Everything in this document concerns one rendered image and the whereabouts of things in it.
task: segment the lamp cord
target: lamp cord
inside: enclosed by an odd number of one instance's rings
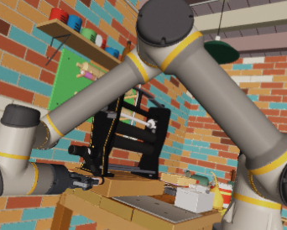
[[[222,13],[223,13],[223,9],[225,8],[225,0],[223,0],[223,4],[222,4]],[[217,36],[219,36],[219,31],[220,31],[220,26],[222,24],[222,15],[221,15],[221,20],[219,22],[219,28],[218,28],[218,33],[217,33]]]

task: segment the wooden shelf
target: wooden shelf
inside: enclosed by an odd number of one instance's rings
[[[115,66],[121,63],[120,60],[109,55],[105,50],[101,49],[96,44],[77,33],[66,24],[62,23],[59,19],[53,19],[41,24],[37,24],[36,28],[40,29],[51,37],[70,34],[70,37],[65,42],[66,45],[108,70],[113,69]],[[65,37],[58,38],[57,40],[62,42],[64,39]]]

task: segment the green pendant lamp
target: green pendant lamp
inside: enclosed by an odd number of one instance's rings
[[[223,13],[226,0],[222,1],[223,1],[222,13]],[[220,41],[219,32],[221,23],[222,23],[222,16],[219,23],[217,37],[215,38],[214,41],[208,41],[204,43],[204,48],[206,49],[206,51],[215,59],[215,61],[219,65],[232,63],[233,61],[239,58],[239,53],[237,50],[235,50],[231,45]]]

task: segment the green board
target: green board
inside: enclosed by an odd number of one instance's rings
[[[61,51],[60,63],[58,64],[48,110],[54,110],[63,102],[72,98],[75,95],[75,92],[79,92],[93,83],[93,81],[86,79],[85,77],[76,77],[76,75],[80,74],[80,69],[76,66],[76,62],[83,63],[86,62],[86,60],[82,59],[78,55],[73,54],[67,49],[63,49]],[[134,99],[127,99],[125,102],[133,104]],[[89,118],[87,122],[91,123],[92,117]]]

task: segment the white box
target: white box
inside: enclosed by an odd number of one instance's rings
[[[191,212],[208,212],[213,208],[214,192],[209,194],[196,191],[194,188],[177,188],[175,206]]]

